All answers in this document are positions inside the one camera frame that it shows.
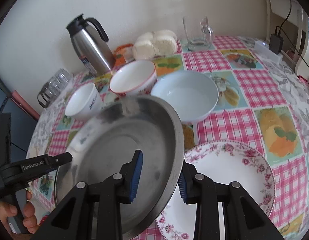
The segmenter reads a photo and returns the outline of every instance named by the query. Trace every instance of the white wall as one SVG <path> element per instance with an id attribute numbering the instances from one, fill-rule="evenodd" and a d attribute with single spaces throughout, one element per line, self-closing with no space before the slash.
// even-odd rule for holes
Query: white wall
<path id="1" fill-rule="evenodd" d="M 0 26 L 0 76 L 38 112 L 37 93 L 59 68 L 83 69 L 66 25 L 95 17 L 109 47 L 133 42 L 145 31 L 184 35 L 182 16 L 207 15 L 216 35 L 266 36 L 265 0 L 18 0 Z"/>

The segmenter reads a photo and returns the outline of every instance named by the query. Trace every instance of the silver bolt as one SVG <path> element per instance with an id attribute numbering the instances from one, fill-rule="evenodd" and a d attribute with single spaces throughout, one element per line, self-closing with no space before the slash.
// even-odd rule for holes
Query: silver bolt
<path id="1" fill-rule="evenodd" d="M 114 179 L 121 179 L 122 178 L 122 174 L 121 173 L 115 173 L 114 175 L 112 175 L 112 177 Z"/>
<path id="2" fill-rule="evenodd" d="M 77 183 L 77 188 L 84 188 L 85 186 L 86 184 L 83 181 Z"/>
<path id="3" fill-rule="evenodd" d="M 239 183 L 238 181 L 233 181 L 233 182 L 231 183 L 231 185 L 232 185 L 232 187 L 234 187 L 234 188 L 239 188 L 239 187 L 240 187 L 240 183 Z"/>
<path id="4" fill-rule="evenodd" d="M 198 174 L 195 175 L 195 178 L 197 180 L 203 180 L 205 178 L 205 176 L 203 174 L 201 174 L 201 173 L 198 173 Z"/>

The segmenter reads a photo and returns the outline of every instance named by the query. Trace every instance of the hand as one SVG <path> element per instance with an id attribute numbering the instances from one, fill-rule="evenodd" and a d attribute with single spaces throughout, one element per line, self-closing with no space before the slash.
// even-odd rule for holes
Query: hand
<path id="1" fill-rule="evenodd" d="M 32 194 L 27 191 L 27 200 L 32 198 Z M 23 220 L 23 225 L 28 229 L 29 233 L 34 234 L 39 226 L 37 225 L 37 218 L 34 215 L 35 209 L 31 202 L 27 201 L 24 206 L 25 219 Z M 0 202 L 0 220 L 8 233 L 12 236 L 14 240 L 28 240 L 32 235 L 27 234 L 15 234 L 11 231 L 8 224 L 7 218 L 13 217 L 17 214 L 17 209 L 15 206 L 10 205 L 5 202 Z"/>

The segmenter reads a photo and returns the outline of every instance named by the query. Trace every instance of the metal basin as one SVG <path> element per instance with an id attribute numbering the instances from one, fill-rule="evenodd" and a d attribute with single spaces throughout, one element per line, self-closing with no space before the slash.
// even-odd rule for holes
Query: metal basin
<path id="1" fill-rule="evenodd" d="M 56 175 L 56 203 L 79 181 L 93 184 L 119 172 L 136 149 L 143 152 L 138 192 L 132 204 L 121 204 L 121 221 L 124 240 L 140 234 L 168 203 L 183 163 L 180 119 L 160 98 L 124 98 L 79 130 L 67 148 L 72 162 L 61 166 Z M 95 234 L 96 219 L 92 237 Z"/>

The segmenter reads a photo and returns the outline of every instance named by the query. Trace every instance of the black power adapter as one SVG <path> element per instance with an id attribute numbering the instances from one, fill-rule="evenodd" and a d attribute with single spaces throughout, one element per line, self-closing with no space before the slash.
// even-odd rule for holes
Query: black power adapter
<path id="1" fill-rule="evenodd" d="M 272 33 L 272 35 L 270 36 L 269 49 L 273 53 L 279 54 L 282 50 L 283 44 L 284 39 L 280 36 L 280 34 L 277 34 L 277 31 L 275 33 Z"/>

